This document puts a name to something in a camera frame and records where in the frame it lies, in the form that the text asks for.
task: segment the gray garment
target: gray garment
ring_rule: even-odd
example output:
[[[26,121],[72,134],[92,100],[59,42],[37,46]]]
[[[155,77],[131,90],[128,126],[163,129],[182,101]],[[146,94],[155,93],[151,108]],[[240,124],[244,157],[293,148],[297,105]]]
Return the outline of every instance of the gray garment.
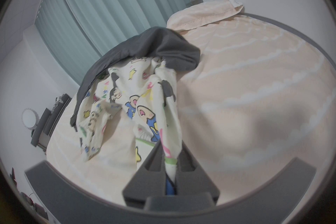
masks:
[[[87,71],[77,93],[77,103],[70,125],[76,126],[79,106],[97,76],[110,66],[128,57],[163,57],[166,67],[176,71],[194,70],[200,61],[199,48],[189,44],[180,34],[171,29],[152,27],[133,36],[107,52]]]

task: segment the curtain fold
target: curtain fold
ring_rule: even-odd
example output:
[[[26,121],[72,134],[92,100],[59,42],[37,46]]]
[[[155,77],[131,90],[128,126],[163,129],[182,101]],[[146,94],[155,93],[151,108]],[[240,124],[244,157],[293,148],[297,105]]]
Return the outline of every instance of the curtain fold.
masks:
[[[80,84],[103,54],[150,27],[165,27],[188,2],[43,0],[35,24],[53,56]]]

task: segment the cartoon print shirt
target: cartoon print shirt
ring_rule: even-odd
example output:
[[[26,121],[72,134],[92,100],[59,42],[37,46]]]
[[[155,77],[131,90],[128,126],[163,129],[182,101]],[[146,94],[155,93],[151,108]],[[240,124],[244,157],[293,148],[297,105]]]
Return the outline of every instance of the cartoon print shirt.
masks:
[[[159,58],[133,58],[118,62],[101,74],[82,101],[77,115],[82,156],[99,152],[108,120],[123,110],[133,121],[136,163],[140,167],[161,139],[166,173],[175,182],[182,133],[176,107],[176,72]]]

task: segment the ceiling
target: ceiling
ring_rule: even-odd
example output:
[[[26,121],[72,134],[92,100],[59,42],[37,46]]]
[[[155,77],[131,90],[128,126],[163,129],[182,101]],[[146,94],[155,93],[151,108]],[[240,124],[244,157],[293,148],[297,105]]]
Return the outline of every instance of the ceiling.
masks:
[[[24,29],[33,25],[41,0],[12,0],[0,23],[0,63],[22,41]]]

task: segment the green trim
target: green trim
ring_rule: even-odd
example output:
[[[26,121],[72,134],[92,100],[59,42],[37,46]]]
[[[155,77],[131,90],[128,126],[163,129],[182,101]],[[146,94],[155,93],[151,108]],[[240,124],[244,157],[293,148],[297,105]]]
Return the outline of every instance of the green trim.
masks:
[[[138,141],[140,141],[140,142],[143,142],[143,143],[145,143],[145,144],[147,144],[147,145],[149,145],[149,146],[152,146],[152,147],[155,146],[155,144],[153,144],[153,143],[151,143],[151,142],[148,142],[148,141],[146,141],[146,140],[142,140],[142,139],[140,139],[140,138],[136,138],[136,140],[138,140]]]
[[[177,164],[177,159],[167,158],[167,157],[165,156],[165,163],[167,163],[167,164],[172,164],[172,165],[176,165],[176,164]]]

